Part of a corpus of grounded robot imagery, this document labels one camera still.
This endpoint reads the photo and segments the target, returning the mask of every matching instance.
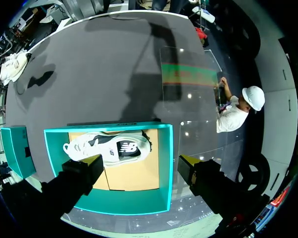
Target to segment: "hand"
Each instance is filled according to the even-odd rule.
[[[227,79],[226,79],[225,77],[221,77],[220,82],[221,82],[224,86],[228,86]]]

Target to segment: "white cloth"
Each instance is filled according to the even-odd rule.
[[[237,130],[242,126],[248,116],[248,113],[237,107],[238,98],[236,96],[232,96],[230,102],[231,104],[219,114],[219,118],[216,121],[217,133]]]
[[[0,69],[0,79],[4,86],[11,80],[15,82],[20,77],[28,63],[27,53],[19,52],[5,57],[6,61],[1,65]]]

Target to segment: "black wheel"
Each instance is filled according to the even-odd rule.
[[[245,156],[239,165],[236,183],[241,190],[262,194],[270,180],[270,167],[267,159],[261,155]]]

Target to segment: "black machine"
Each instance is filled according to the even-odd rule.
[[[5,235],[31,235],[38,231],[42,234],[53,231],[55,234],[70,227],[60,229],[60,218],[72,210],[83,194],[91,192],[104,170],[102,156],[84,162],[69,160],[62,164],[62,170],[50,182],[42,183],[42,192],[26,180],[13,185],[4,184],[0,193],[0,228],[3,224],[9,228],[4,231]]]
[[[225,177],[213,160],[201,162],[181,155],[178,171],[192,193],[222,216],[214,237],[247,237],[255,233],[253,221],[269,203],[267,195],[243,190],[243,186]]]
[[[90,193],[103,169],[102,157],[98,155],[84,162],[67,161],[57,177],[42,183],[42,192],[25,180],[8,184],[0,197],[1,215],[8,214],[5,226],[15,234],[60,231],[60,217],[69,213],[83,194]],[[212,211],[223,218],[214,237],[248,236],[255,232],[252,223],[269,202],[269,197],[244,191],[219,169],[220,165],[213,160],[200,162],[189,156],[180,156],[179,159],[178,171],[192,193],[201,196]]]

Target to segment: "white hard hat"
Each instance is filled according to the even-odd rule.
[[[249,88],[243,88],[242,91],[245,101],[256,111],[260,111],[264,105],[264,93],[261,88],[257,86],[251,86]]]

